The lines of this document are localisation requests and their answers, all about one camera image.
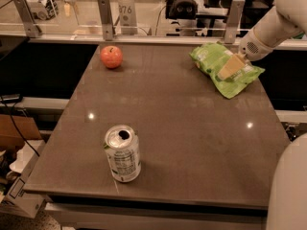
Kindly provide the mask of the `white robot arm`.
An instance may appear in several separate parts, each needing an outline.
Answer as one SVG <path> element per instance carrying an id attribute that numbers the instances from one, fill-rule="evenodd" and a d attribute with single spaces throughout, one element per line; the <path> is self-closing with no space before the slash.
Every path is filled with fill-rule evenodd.
<path id="1" fill-rule="evenodd" d="M 286 39 L 307 33 L 307 0 L 274 0 L 240 40 L 241 58 L 264 58 Z M 272 180 L 266 230 L 307 230 L 307 134 L 285 148 Z"/>

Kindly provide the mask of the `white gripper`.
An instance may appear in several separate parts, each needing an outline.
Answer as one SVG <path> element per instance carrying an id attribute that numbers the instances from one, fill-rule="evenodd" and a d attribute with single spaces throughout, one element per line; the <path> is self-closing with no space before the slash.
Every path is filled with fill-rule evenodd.
<path id="1" fill-rule="evenodd" d="M 272 36 L 272 30 L 250 29 L 240 40 L 238 52 L 249 61 L 262 59 L 273 51 Z M 218 72 L 217 77 L 224 81 L 241 70 L 245 65 L 245 60 L 240 55 L 234 54 Z"/>

